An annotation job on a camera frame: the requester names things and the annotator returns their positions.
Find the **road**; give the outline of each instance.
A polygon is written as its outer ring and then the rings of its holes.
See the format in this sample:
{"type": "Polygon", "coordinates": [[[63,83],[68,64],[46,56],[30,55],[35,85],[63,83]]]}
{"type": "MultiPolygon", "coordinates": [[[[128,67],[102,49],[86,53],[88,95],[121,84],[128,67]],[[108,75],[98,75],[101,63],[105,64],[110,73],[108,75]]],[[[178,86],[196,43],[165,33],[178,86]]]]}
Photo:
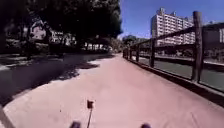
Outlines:
{"type": "Polygon", "coordinates": [[[91,61],[71,79],[51,81],[4,107],[16,128],[223,128],[224,109],[124,60],[91,61]]]}

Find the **fence post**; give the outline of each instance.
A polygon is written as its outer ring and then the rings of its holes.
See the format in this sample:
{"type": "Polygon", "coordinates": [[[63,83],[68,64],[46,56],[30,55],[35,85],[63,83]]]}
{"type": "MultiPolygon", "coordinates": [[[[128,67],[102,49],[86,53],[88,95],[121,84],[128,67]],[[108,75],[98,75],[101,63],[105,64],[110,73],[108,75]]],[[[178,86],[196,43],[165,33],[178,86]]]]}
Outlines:
{"type": "Polygon", "coordinates": [[[151,55],[150,55],[150,60],[149,60],[149,65],[150,67],[154,67],[154,60],[155,60],[155,40],[151,41],[151,55]]]}
{"type": "Polygon", "coordinates": [[[201,70],[203,64],[203,50],[204,50],[204,45],[202,41],[201,13],[194,11],[193,18],[195,28],[195,47],[193,49],[194,64],[191,79],[198,83],[200,81],[201,76],[201,70]]]}
{"type": "Polygon", "coordinates": [[[131,50],[131,47],[129,47],[129,59],[132,60],[132,50],[131,50]]]}
{"type": "Polygon", "coordinates": [[[139,62],[139,44],[136,46],[136,61],[139,62]]]}

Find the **railing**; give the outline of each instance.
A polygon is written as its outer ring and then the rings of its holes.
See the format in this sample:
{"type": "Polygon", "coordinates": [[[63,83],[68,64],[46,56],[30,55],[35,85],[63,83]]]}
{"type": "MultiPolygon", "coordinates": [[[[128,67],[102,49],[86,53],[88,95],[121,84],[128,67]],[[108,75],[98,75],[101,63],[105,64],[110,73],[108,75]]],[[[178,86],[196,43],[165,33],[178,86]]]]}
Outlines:
{"type": "MultiPolygon", "coordinates": [[[[151,38],[144,42],[129,45],[123,49],[123,57],[137,64],[148,66],[148,68],[156,70],[162,70],[158,67],[158,63],[161,62],[167,62],[169,64],[172,63],[179,66],[186,65],[187,69],[191,70],[191,73],[186,76],[182,74],[173,73],[169,70],[162,71],[169,73],[170,75],[189,80],[192,83],[205,85],[209,88],[218,90],[219,92],[224,92],[224,86],[220,85],[221,87],[216,87],[201,80],[201,77],[203,77],[204,79],[204,74],[202,73],[204,70],[214,70],[216,72],[223,72],[224,76],[224,63],[216,62],[215,60],[210,61],[206,59],[205,55],[205,53],[209,49],[211,49],[211,47],[214,47],[213,44],[205,44],[207,39],[206,32],[216,32],[217,30],[224,28],[224,23],[202,26],[201,13],[197,11],[193,12],[193,22],[193,27],[162,35],[156,38],[151,38]],[[195,34],[195,42],[193,44],[160,46],[157,43],[159,40],[165,40],[166,38],[170,37],[185,36],[186,34],[191,33],[195,34]],[[174,51],[181,51],[182,55],[178,56],[177,53],[172,54],[172,52],[174,51]]],[[[218,44],[217,47],[222,47],[224,53],[224,43],[218,44]]]]}

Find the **fence rail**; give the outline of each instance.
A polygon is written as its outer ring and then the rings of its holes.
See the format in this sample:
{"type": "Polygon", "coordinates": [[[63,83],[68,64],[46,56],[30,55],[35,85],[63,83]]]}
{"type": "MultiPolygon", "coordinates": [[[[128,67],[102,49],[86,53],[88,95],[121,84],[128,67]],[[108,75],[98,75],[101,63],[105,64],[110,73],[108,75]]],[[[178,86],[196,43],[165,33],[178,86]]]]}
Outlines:
{"type": "Polygon", "coordinates": [[[176,31],[173,33],[161,35],[156,38],[150,38],[146,41],[134,43],[132,45],[127,46],[123,49],[123,57],[134,61],[135,63],[139,63],[139,60],[141,58],[147,58],[148,64],[145,66],[148,66],[149,68],[155,69],[155,61],[166,61],[170,63],[176,63],[181,65],[188,65],[192,68],[191,78],[190,81],[202,84],[200,82],[201,78],[201,72],[202,68],[206,68],[209,70],[216,70],[219,72],[224,72],[224,64],[218,64],[218,63],[210,63],[210,62],[204,62],[204,52],[205,52],[205,44],[204,44],[204,31],[206,30],[214,30],[214,29],[221,29],[224,28],[224,23],[218,23],[218,24],[211,24],[202,26],[201,21],[201,13],[200,12],[193,12],[193,21],[194,26],[189,27],[180,31],[176,31]],[[195,42],[193,44],[182,44],[182,45],[175,45],[175,46],[157,46],[157,41],[169,37],[174,36],[180,36],[182,34],[189,34],[189,33],[195,33],[195,42]],[[187,52],[190,54],[190,59],[186,58],[175,58],[175,57],[161,57],[159,56],[160,51],[175,51],[175,50],[188,50],[187,52]]]}

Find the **small pole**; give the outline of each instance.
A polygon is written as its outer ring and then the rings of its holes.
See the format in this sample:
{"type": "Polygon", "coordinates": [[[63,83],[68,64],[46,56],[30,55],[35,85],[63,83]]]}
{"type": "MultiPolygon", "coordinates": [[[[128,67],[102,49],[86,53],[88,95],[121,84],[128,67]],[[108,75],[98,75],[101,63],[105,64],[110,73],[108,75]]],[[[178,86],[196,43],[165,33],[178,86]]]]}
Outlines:
{"type": "Polygon", "coordinates": [[[88,124],[87,124],[87,128],[89,128],[91,117],[92,117],[92,111],[93,111],[93,101],[87,100],[87,108],[90,109],[89,120],[88,120],[88,124]]]}
{"type": "Polygon", "coordinates": [[[203,64],[203,53],[204,53],[203,52],[204,44],[202,41],[201,13],[194,11],[193,18],[194,18],[194,28],[195,28],[195,47],[193,49],[194,64],[193,64],[191,79],[198,83],[200,81],[202,64],[203,64]]]}

